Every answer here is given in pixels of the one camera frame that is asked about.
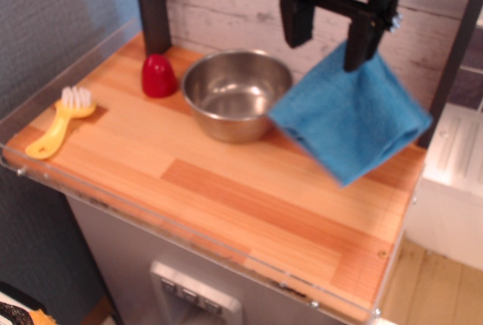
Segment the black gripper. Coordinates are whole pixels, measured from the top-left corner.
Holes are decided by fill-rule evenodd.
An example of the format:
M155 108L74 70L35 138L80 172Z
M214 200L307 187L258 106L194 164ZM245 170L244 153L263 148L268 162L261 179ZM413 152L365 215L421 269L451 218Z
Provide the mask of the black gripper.
M350 17L344 70L353 72L371 60L386 30L401 26L398 0L279 0L285 41L297 48L312 39L316 7Z

